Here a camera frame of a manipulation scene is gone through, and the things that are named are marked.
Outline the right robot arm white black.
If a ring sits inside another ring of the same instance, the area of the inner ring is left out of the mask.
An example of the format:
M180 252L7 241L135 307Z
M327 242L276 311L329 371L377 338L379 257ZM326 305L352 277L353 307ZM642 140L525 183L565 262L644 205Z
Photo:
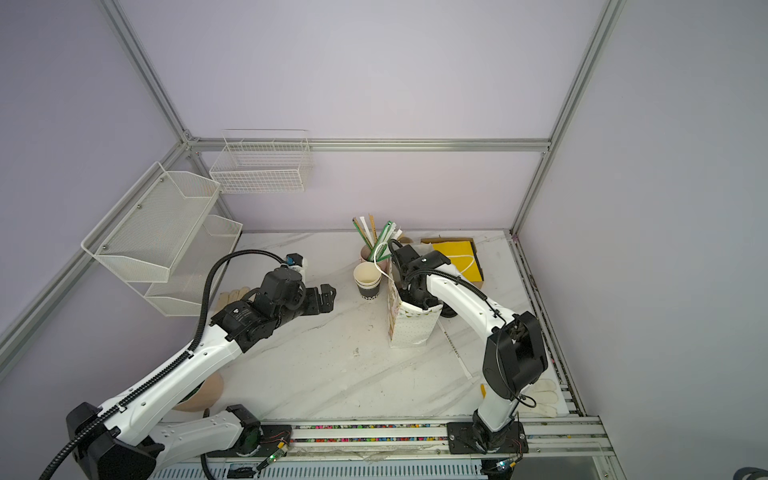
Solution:
M494 301L439 251L421 255L397 240L388 248L407 303L447 307L485 341L482 376L490 391L473 413L472 428L479 448L497 449L517 407L529 404L524 391L549 368L539 320Z

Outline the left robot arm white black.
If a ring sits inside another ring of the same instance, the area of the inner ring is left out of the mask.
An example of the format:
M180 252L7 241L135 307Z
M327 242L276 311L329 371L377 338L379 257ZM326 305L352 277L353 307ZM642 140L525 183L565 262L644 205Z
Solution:
M205 324L196 347L177 356L125 393L99 406L82 403L66 418L71 454L89 479L147 479L175 462L216 451L250 454L266 440L243 405L177 426L163 417L205 380L280 326L332 312L336 290L308 287L294 269L279 267L261 285L226 305Z

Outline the stack of black lids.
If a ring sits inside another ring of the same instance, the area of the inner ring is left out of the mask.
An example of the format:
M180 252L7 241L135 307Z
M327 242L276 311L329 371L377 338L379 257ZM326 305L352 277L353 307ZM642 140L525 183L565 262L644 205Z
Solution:
M444 303L442 305L440 316L447 319L455 318L457 316L457 312L450 305Z

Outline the stack of paper cups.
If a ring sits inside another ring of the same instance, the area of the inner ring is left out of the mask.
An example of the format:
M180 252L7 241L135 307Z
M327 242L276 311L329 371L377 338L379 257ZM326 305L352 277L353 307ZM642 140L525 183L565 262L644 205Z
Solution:
M382 274L375 263L359 263L353 271L353 278L362 298L373 300L378 296Z

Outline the white paper takeout bag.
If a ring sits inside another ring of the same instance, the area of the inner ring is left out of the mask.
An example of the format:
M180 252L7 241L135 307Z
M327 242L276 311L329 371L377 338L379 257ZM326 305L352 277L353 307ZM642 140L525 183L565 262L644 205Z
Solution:
M419 254L429 251L439 251L449 258L451 264L458 272L476 287L483 285L484 277L482 268L477 258L477 250L474 241L468 237L433 237L422 238L418 244L412 244L402 237L399 242L403 245L412 245ZM387 270L382 270L390 283L388 290L389 308L389 337L390 345L395 348L416 347L426 343L431 336L438 319L442 305L422 310L401 300L398 289L400 277L395 267L392 255Z

